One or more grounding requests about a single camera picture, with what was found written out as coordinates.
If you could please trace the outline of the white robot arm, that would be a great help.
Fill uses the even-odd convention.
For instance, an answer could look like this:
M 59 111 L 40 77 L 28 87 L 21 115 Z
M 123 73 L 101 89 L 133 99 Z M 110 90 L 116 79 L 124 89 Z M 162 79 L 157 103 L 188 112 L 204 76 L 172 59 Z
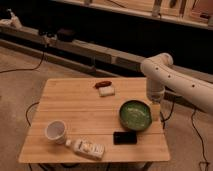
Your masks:
M 175 71 L 172 65 L 173 58 L 168 53 L 141 61 L 140 70 L 147 79 L 147 98 L 154 103 L 160 102 L 168 87 L 202 111 L 213 115 L 213 84 Z

